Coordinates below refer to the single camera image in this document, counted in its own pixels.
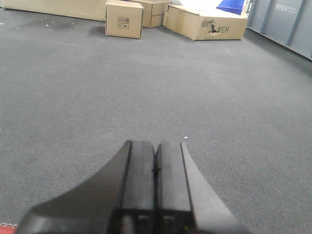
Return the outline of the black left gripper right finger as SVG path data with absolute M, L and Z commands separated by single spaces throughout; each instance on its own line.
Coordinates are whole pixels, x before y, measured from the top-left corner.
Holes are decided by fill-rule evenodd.
M 206 181 L 184 142 L 161 142 L 156 168 L 157 234 L 250 233 Z

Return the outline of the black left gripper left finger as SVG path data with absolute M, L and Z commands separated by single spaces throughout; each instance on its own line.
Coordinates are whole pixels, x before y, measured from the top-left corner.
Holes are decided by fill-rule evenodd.
M 150 234 L 154 222 L 154 148 L 128 140 L 73 189 L 31 208 L 19 234 Z

